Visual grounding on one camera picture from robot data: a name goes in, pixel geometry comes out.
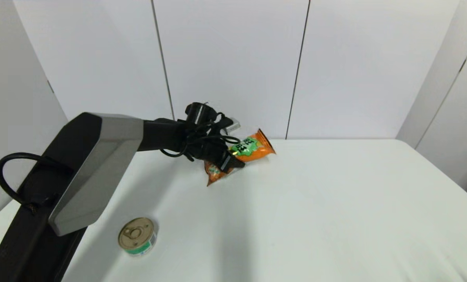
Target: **can lid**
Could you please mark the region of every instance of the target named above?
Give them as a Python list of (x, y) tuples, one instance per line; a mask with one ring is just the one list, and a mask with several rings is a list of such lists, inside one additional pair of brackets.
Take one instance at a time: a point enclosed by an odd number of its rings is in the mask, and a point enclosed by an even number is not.
[(119, 233), (119, 245), (131, 250), (144, 245), (153, 234), (153, 222), (145, 217), (131, 220)]

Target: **green label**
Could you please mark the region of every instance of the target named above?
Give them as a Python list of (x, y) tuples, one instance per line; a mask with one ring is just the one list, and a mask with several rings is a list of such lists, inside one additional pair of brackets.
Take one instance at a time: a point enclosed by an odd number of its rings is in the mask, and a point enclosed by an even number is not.
[(211, 164), (208, 169), (209, 169), (209, 172), (212, 173), (212, 174), (219, 174), (220, 173), (219, 168), (217, 166), (215, 166), (214, 164)]
[(252, 137), (247, 137), (239, 144), (233, 145), (230, 148), (230, 151), (233, 152), (234, 155), (251, 155), (252, 152), (262, 146), (263, 145), (260, 141), (257, 141)]
[(143, 244), (143, 246), (139, 248), (135, 248), (134, 250), (126, 250), (126, 252), (130, 253), (131, 255), (137, 255), (141, 252), (144, 252), (146, 249), (148, 249), (151, 246), (150, 241), (146, 242)]

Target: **white wall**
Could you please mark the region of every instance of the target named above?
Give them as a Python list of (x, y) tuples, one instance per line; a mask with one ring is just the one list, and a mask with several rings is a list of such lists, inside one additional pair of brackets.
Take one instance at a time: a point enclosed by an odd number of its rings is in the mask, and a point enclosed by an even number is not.
[(467, 0), (461, 1), (397, 139), (416, 148), (467, 57)]
[(467, 191), (467, 61), (417, 150)]
[(210, 102), (242, 125), (285, 138), (308, 0), (155, 0), (177, 118)]
[(68, 119), (172, 118), (150, 0), (15, 0)]
[(311, 1), (288, 138), (395, 138), (458, 2)]
[[(0, 158), (11, 152), (42, 154), (66, 123), (11, 1), (0, 1)], [(4, 170), (17, 188), (31, 161)], [(0, 189), (0, 209), (10, 198)]]

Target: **snack bag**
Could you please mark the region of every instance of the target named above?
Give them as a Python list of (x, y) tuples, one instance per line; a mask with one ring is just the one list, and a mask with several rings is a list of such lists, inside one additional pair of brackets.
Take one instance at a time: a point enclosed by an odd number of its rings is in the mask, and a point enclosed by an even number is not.
[[(271, 146), (270, 142), (263, 134), (262, 130), (258, 130), (255, 134), (247, 137), (239, 144), (235, 144), (230, 147), (230, 152), (242, 162), (252, 162), (256, 159), (261, 159), (268, 154), (275, 154), (275, 150)], [(224, 173), (214, 164), (204, 161), (205, 172), (209, 176), (207, 186), (225, 177), (233, 171), (233, 168)]]
[(268, 154), (275, 154), (275, 150), (262, 130), (258, 130), (258, 132), (247, 137), (239, 144), (231, 146), (230, 152), (245, 163), (261, 159)]
[(219, 168), (215, 164), (212, 164), (211, 162), (208, 162), (208, 161), (204, 161), (204, 169), (207, 175), (209, 176), (209, 181), (207, 182), (207, 186), (225, 177), (226, 175), (228, 175), (229, 173), (233, 171), (233, 168), (231, 168), (228, 171), (228, 173), (224, 173), (221, 170), (219, 170)]

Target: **tin can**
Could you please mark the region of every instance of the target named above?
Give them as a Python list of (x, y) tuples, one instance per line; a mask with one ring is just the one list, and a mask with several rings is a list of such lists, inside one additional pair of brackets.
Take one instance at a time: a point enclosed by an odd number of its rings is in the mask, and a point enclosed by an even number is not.
[(119, 233), (119, 245), (131, 256), (139, 257), (150, 251), (155, 242), (155, 226), (151, 220), (140, 217), (124, 225)]

